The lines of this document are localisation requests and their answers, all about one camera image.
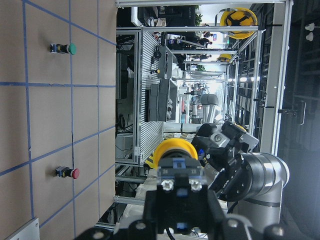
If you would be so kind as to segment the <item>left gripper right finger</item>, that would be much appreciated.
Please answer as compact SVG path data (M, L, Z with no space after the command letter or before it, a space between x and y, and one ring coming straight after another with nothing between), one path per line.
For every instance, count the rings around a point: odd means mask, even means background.
M250 240L250 221L238 214L227 214L221 208L216 193L207 191L209 240Z

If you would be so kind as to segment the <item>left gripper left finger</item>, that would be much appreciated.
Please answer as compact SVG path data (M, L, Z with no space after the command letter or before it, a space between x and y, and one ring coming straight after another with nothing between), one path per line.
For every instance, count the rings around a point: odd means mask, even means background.
M157 239L157 191L147 191L145 195L143 214L132 221L127 229L128 240L156 240Z

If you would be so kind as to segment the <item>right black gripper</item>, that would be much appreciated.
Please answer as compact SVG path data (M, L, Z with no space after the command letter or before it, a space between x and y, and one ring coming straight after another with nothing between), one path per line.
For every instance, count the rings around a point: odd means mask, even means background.
M224 148L212 140L212 135L221 130L229 139ZM236 202L252 195L252 173L246 169L244 155L252 151L259 140L239 125L225 121L204 123L196 132L191 144L198 161L204 167L208 189L215 192L219 200Z

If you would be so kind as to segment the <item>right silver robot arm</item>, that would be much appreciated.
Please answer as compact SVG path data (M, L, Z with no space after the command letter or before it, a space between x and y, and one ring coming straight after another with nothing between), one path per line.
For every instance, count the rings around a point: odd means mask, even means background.
M288 165L278 156L254 152L259 140L225 121L202 124L191 143L208 178L208 188L227 202L228 213L246 217L262 233L280 221Z

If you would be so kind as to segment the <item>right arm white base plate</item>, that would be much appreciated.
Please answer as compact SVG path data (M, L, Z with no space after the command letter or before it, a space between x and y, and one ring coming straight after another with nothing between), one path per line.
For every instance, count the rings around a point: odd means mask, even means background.
M40 240L39 219L31 219L5 240Z

